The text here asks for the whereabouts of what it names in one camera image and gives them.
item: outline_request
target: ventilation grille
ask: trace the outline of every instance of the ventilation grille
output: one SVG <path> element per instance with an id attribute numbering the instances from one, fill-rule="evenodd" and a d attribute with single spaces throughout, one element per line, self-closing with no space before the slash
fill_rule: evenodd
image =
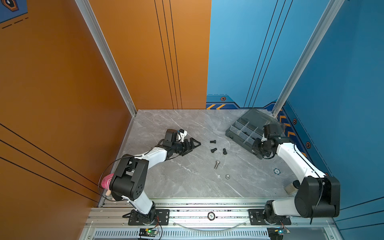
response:
<path id="1" fill-rule="evenodd" d="M 186 230 L 164 230 L 163 237 L 176 238 L 255 238 L 268 237 L 268 232 L 265 229 L 261 230 L 232 230 L 232 231 L 186 231 Z"/>
<path id="2" fill-rule="evenodd" d="M 93 237 L 100 238 L 100 237 L 133 237 L 137 238 L 138 231 L 135 230 L 129 230 L 124 228 L 98 228 L 95 231 L 95 234 Z"/>
<path id="3" fill-rule="evenodd" d="M 138 228 L 97 228 L 93 237 L 98 239 L 137 239 Z M 180 239 L 270 239 L 266 228 L 241 228 L 230 231 L 194 231 L 180 228 L 164 228 L 162 240 Z"/>

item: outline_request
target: pink stuffed toy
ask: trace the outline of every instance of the pink stuffed toy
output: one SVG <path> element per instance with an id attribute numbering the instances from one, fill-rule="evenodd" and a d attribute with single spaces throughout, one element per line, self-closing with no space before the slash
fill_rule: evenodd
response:
<path id="1" fill-rule="evenodd" d="M 111 183 L 112 177 L 113 177 L 113 173 L 108 174 L 101 181 L 101 186 L 104 189 L 107 189 L 107 192 L 105 193 L 106 196 L 109 196 L 111 194 L 111 190 L 109 189 L 109 184 Z"/>

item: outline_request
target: black wire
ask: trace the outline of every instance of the black wire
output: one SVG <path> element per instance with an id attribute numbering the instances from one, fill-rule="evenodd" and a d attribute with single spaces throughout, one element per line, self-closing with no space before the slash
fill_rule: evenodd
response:
<path id="1" fill-rule="evenodd" d="M 268 158 L 265 158 L 264 156 L 265 156 L 265 155 L 263 154 L 263 159 L 272 159 L 272 158 L 275 156 L 275 154 L 273 154 L 272 157 L 268 157 Z"/>
<path id="2" fill-rule="evenodd" d="M 163 227 L 161 226 L 161 224 L 159 223 L 160 227 L 161 227 L 161 235 L 160 235 L 160 238 L 159 240 L 161 239 L 161 237 L 163 236 Z"/>
<path id="3" fill-rule="evenodd" d="M 99 193 L 100 193 L 100 195 L 101 195 L 102 197 L 104 197 L 104 196 L 103 196 L 103 194 L 101 193 L 99 187 L 100 187 L 100 180 L 101 180 L 103 174 L 105 173 L 105 171 L 107 171 L 107 169 L 109 168 L 109 166 L 110 166 L 112 163 L 114 163 L 114 162 L 116 162 L 116 161 L 118 161 L 118 160 L 120 160 L 120 159 L 126 158 L 126 157 L 132 157 L 132 156 L 125 156 L 125 157 L 121 157 L 121 158 L 119 158 L 119 159 L 116 159 L 115 161 L 111 162 L 111 163 L 107 166 L 107 168 L 103 171 L 103 173 L 100 175 L 99 183 L 97 184 L 97 186 L 98 186 L 98 189 L 99 189 Z M 107 199 L 106 197 L 104 197 L 104 198 L 105 198 L 106 200 L 108 200 L 108 201 L 111 201 L 111 202 L 119 202 L 119 201 L 121 201 L 121 200 L 111 200 L 111 199 Z"/>
<path id="4" fill-rule="evenodd" d="M 311 221 L 310 221 L 310 225 L 312 224 L 314 212 L 316 211 L 317 205 L 319 205 L 320 199 L 323 196 L 324 184 L 325 184 L 325 182 L 321 181 L 321 192 L 320 192 L 319 200 L 317 201 L 316 206 L 314 207 L 314 210 L 313 210 L 313 213 L 312 213 L 312 217 L 311 217 Z"/>
<path id="5" fill-rule="evenodd" d="M 153 149 L 153 148 L 151 148 L 148 152 L 144 153 L 143 155 L 146 155 L 146 154 L 149 153 L 152 149 Z M 106 169 L 103 171 L 103 173 L 100 175 L 99 182 L 98 182 L 98 184 L 97 184 L 98 189 L 99 189 L 99 193 L 100 193 L 100 195 L 101 195 L 102 197 L 104 197 L 104 196 L 103 196 L 103 194 L 102 194 L 101 191 L 100 191 L 100 180 L 101 180 L 103 174 L 105 173 L 105 171 L 107 171 L 107 169 L 109 168 L 109 166 L 110 166 L 112 163 L 114 163 L 114 162 L 116 162 L 116 161 L 118 161 L 118 160 L 120 160 L 120 159 L 126 158 L 126 157 L 140 157 L 140 156 L 125 156 L 125 157 L 121 157 L 121 158 L 116 159 L 115 161 L 111 162 L 111 163 L 107 166 L 107 168 L 106 168 Z M 111 202 L 119 202 L 119 201 L 122 201 L 122 200 L 111 200 L 111 199 L 107 199 L 106 197 L 104 197 L 104 198 L 105 198 L 106 200 L 108 200 L 108 201 L 111 201 Z"/>
<path id="6" fill-rule="evenodd" d="M 180 154 L 179 154 L 179 155 L 177 155 L 176 157 L 178 157 L 178 156 L 180 156 Z M 170 159 L 168 159 L 168 160 L 174 159 L 174 158 L 176 158 L 176 157 L 170 158 Z"/>

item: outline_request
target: gray marble surface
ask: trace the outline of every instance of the gray marble surface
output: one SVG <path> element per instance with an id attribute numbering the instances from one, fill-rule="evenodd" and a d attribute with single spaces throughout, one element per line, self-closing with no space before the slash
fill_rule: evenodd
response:
<path id="1" fill-rule="evenodd" d="M 202 143 L 183 157 L 149 169 L 144 188 L 148 197 L 288 197 L 284 187 L 296 177 L 280 157 L 260 160 L 225 136 L 229 126 L 246 111 L 139 110 L 124 153 L 148 151 L 164 138 L 167 129 L 182 128 L 188 132 L 188 139 L 193 137 Z M 214 169 L 217 160 L 220 164 Z M 279 175 L 274 173 L 275 168 L 280 170 Z"/>

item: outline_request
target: silver bolt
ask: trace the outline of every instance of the silver bolt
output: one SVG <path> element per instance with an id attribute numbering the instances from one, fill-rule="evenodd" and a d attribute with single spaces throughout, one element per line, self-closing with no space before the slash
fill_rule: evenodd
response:
<path id="1" fill-rule="evenodd" d="M 215 169 L 217 169 L 217 166 L 219 163 L 220 163 L 220 161 L 216 161 Z"/>

